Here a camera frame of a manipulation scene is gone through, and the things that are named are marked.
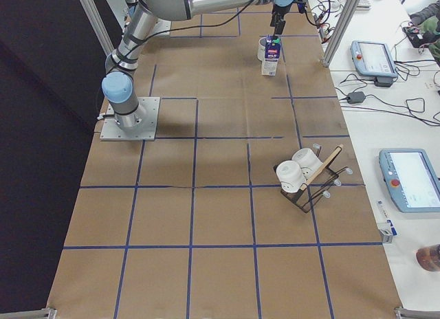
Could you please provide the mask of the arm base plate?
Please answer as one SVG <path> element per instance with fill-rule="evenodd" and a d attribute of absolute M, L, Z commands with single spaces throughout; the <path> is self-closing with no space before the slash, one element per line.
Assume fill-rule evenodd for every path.
<path fill-rule="evenodd" d="M 109 104 L 103 120 L 103 141 L 154 141 L 160 111 L 160 97 L 138 97 L 139 105 L 131 115 L 118 115 Z"/>

